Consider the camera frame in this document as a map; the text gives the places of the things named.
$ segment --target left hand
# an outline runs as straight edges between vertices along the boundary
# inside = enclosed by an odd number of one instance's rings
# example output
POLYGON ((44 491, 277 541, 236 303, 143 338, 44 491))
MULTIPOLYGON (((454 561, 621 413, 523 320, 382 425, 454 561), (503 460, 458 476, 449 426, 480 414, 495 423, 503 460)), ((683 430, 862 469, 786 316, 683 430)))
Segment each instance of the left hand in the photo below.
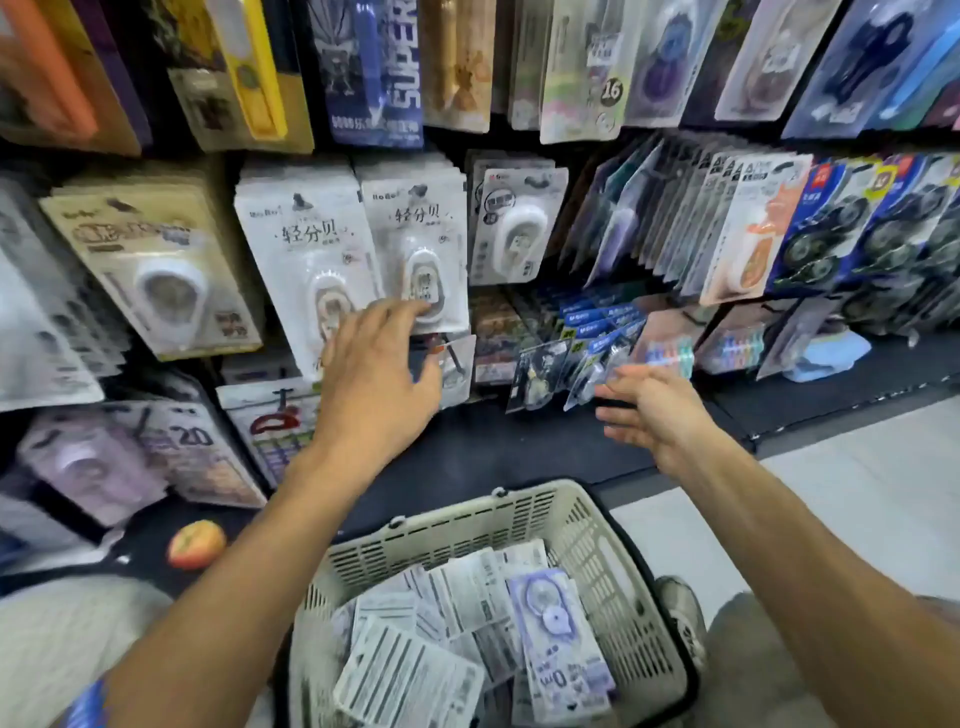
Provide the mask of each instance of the left hand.
POLYGON ((367 487, 420 436, 443 391, 434 354, 427 356, 416 384, 410 377, 410 332, 428 307, 384 299, 344 319, 321 357, 317 429, 304 460, 333 460, 367 487))

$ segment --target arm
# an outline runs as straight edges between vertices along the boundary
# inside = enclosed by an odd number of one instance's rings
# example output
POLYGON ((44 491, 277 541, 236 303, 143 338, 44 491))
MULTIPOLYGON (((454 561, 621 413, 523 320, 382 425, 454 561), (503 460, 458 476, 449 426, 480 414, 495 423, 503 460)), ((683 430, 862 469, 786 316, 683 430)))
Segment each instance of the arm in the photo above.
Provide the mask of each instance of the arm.
POLYGON ((424 308, 382 301, 345 319, 324 350, 313 442, 240 538, 107 673, 108 728, 247 722, 338 526, 440 405, 436 360, 417 384, 407 368, 424 308))
POLYGON ((960 632, 860 559, 717 427, 685 379, 627 366, 597 395, 605 434, 680 481, 841 726, 947 726, 960 632))

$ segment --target sneaker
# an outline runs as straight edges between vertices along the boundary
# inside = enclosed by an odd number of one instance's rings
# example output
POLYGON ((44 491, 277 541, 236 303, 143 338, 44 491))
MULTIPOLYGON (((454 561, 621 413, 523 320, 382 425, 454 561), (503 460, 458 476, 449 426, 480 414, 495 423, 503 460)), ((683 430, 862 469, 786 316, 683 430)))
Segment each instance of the sneaker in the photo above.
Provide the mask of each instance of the sneaker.
POLYGON ((693 665, 703 674, 707 667, 707 649, 704 647, 707 625, 697 595, 679 576, 661 576, 654 582, 654 589, 667 614, 677 625, 693 665))

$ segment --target yellow package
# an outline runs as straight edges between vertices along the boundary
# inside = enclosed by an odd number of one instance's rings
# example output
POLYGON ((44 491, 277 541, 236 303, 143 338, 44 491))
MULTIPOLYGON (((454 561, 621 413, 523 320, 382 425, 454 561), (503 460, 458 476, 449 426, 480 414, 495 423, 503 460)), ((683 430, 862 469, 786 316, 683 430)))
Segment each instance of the yellow package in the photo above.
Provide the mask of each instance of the yellow package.
POLYGON ((423 123, 490 130, 496 0, 420 0, 423 123))
POLYGON ((161 361, 262 346, 263 296, 216 162, 85 175, 40 204, 161 361))
POLYGON ((140 143, 70 0, 3 0, 0 78, 16 144, 139 157, 140 143))
POLYGON ((313 151, 290 13, 282 0, 150 0, 148 15, 201 149, 313 151))

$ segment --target white plastic basket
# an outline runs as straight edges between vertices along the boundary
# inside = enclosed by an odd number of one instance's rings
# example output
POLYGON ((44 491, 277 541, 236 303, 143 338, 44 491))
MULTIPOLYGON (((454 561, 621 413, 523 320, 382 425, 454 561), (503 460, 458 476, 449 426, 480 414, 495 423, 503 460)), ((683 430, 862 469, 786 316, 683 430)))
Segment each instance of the white plastic basket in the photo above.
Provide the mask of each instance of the white plastic basket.
POLYGON ((576 581, 613 673, 616 724, 659 725, 688 708, 696 670, 653 597, 633 542, 573 480, 554 480, 400 519, 327 552, 297 612, 290 648, 291 728, 346 726, 331 694, 345 656, 330 626, 348 599, 414 564, 427 569, 485 546, 542 538, 550 563, 576 581))

